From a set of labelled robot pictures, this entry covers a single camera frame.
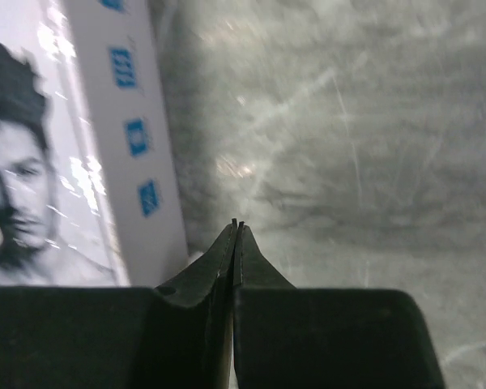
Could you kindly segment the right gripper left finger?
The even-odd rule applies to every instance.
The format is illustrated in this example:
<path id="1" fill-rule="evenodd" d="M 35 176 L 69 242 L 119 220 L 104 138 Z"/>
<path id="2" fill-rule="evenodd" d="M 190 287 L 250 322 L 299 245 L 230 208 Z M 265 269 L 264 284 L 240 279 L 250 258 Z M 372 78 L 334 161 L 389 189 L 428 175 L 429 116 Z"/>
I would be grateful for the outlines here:
<path id="1" fill-rule="evenodd" d="M 0 287 L 0 388 L 225 388 L 237 224 L 156 288 Z"/>

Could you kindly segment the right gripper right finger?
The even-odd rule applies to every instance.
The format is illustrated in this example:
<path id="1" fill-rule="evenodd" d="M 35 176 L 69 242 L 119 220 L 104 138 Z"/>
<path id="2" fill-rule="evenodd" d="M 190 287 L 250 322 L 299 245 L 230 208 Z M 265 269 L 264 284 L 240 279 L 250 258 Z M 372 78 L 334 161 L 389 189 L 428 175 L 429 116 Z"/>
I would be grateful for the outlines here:
<path id="1" fill-rule="evenodd" d="M 396 289 L 300 289 L 247 225 L 234 249 L 233 352 L 241 388 L 443 388 L 424 315 Z"/>

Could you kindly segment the white box with black tray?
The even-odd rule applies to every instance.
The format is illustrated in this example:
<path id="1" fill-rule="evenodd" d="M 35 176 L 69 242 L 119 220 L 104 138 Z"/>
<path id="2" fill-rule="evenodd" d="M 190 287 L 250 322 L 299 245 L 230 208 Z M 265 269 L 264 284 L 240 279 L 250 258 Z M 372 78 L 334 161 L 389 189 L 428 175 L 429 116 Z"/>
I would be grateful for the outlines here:
<path id="1" fill-rule="evenodd" d="M 156 286 L 187 264 L 145 1 L 0 1 L 0 286 Z"/>

